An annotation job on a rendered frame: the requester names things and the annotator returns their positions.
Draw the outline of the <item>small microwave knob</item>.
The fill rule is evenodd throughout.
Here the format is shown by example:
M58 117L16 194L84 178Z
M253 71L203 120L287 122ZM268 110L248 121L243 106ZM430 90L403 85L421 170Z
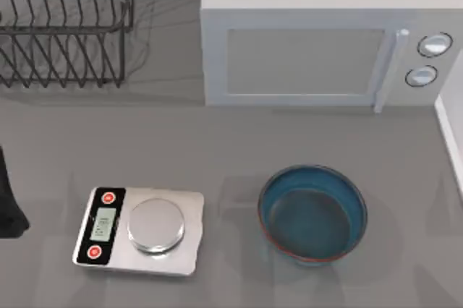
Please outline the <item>small microwave knob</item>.
M425 87L438 77L438 70L430 65L411 69L404 80L410 87Z

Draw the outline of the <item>microwave oven door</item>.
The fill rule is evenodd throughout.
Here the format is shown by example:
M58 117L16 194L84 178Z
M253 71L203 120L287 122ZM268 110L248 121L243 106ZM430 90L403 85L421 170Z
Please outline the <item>microwave oven door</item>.
M379 14L203 9L205 100L215 106L374 104L396 48Z

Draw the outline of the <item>blue bowl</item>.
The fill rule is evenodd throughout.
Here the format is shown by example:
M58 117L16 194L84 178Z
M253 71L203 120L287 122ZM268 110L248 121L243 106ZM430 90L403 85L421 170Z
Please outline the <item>blue bowl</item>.
M321 165L289 166L272 175L260 191L257 215L277 252L314 268L346 257L368 227L361 191L341 172Z

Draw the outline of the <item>silver kitchen scale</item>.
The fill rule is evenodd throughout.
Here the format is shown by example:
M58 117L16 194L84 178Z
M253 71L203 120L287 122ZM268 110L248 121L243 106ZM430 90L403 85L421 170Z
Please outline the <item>silver kitchen scale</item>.
M204 204L199 192L96 187L72 261L89 268L192 275L203 237Z

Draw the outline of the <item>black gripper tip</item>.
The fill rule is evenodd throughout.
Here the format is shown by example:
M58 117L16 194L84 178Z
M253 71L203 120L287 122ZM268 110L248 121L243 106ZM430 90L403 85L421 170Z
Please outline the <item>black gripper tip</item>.
M14 197L4 151L0 146L0 239L18 239L29 228L29 220Z

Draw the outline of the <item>large microwave knob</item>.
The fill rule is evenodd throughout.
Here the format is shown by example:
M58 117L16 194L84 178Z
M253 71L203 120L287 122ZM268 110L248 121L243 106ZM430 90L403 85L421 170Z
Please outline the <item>large microwave knob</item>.
M453 38L447 33L436 33L423 37L417 44L421 56L434 58L446 53L453 44Z

